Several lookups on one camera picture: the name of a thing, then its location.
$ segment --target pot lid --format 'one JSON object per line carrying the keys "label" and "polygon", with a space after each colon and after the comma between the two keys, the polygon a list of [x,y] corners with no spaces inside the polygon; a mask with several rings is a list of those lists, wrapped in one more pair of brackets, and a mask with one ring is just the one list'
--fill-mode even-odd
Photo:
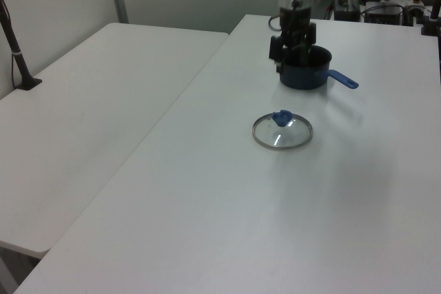
{"label": "pot lid", "polygon": [[280,110],[260,117],[253,125],[253,137],[271,149],[295,148],[312,139],[312,126],[306,118]]}

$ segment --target blue handle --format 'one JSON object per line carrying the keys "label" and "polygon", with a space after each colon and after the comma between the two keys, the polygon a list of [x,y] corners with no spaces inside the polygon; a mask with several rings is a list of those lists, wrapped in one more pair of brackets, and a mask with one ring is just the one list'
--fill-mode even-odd
{"label": "blue handle", "polygon": [[336,81],[346,85],[349,89],[356,89],[359,86],[357,82],[351,80],[349,77],[346,77],[344,74],[336,70],[326,70],[321,72],[320,75],[332,77]]}
{"label": "blue handle", "polygon": [[273,113],[271,118],[279,127],[286,127],[294,118],[294,115],[289,110],[280,110],[278,113]]}

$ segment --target electronic equipment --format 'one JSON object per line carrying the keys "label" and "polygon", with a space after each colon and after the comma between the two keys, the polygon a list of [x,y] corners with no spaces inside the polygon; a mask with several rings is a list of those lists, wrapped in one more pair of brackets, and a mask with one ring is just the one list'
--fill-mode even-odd
{"label": "electronic equipment", "polygon": [[359,0],[334,0],[334,20],[360,22]]}
{"label": "electronic equipment", "polygon": [[366,4],[365,23],[400,25],[401,12],[397,3],[369,2]]}

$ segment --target floor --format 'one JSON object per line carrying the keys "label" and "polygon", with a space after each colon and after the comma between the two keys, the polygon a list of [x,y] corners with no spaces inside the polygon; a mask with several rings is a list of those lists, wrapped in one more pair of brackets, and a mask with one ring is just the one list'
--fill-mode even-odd
{"label": "floor", "polygon": [[39,262],[39,259],[0,248],[0,294],[13,294]]}

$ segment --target pot handle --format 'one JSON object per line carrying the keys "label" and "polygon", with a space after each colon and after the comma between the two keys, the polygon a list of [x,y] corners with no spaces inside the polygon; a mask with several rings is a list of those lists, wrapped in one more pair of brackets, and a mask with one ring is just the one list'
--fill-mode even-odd
{"label": "pot handle", "polygon": [[342,83],[343,85],[347,86],[349,89],[356,89],[359,84],[353,80],[351,80],[349,77],[346,77],[341,72],[338,72],[337,70],[325,70],[320,73],[320,75],[332,77],[336,81]]}

